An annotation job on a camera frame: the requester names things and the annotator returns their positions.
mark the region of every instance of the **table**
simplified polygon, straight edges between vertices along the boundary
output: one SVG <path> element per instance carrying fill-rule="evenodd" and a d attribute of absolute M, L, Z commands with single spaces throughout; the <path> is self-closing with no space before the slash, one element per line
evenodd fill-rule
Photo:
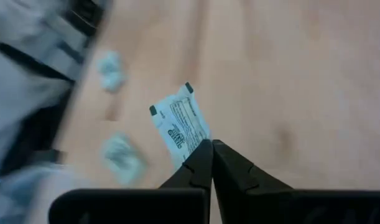
<path fill-rule="evenodd" d="M 121 187 L 102 143 L 125 132 L 148 169 L 173 173 L 148 108 L 189 81 L 221 139 L 297 188 L 380 189 L 380 1 L 115 1 L 55 147 L 100 187 Z M 104 92 L 97 60 L 129 76 Z"/>

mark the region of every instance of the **tan surface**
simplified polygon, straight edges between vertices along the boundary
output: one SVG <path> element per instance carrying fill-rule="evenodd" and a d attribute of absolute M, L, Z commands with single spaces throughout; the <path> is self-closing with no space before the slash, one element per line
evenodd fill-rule
<path fill-rule="evenodd" d="M 172 165 L 148 108 L 188 80 L 213 138 L 280 180 L 380 189 L 380 0 L 119 0 L 106 23 L 57 141 L 79 173 L 118 187 L 100 148 L 124 131 L 149 163 L 139 187 L 159 186 Z M 118 96 L 96 71 L 107 50 L 129 75 Z"/>

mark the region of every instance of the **white packet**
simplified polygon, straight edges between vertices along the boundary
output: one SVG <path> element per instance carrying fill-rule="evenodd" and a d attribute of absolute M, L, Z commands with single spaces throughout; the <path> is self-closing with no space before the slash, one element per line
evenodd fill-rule
<path fill-rule="evenodd" d="M 164 139 L 175 170 L 198 147 L 203 139 L 210 139 L 205 122 L 187 82 L 176 95 L 170 95 L 150 107 L 152 120 Z"/>

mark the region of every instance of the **wooden table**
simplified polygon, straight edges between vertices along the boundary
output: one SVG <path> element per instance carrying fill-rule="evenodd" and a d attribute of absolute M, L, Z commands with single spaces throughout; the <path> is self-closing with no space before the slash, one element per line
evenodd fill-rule
<path fill-rule="evenodd" d="M 108 50 L 129 76 L 116 95 Z M 380 0 L 115 1 L 87 64 L 55 147 L 102 187 L 120 187 L 100 152 L 116 131 L 147 160 L 136 187 L 172 175 L 148 108 L 189 81 L 213 138 L 274 177 L 380 189 Z"/>

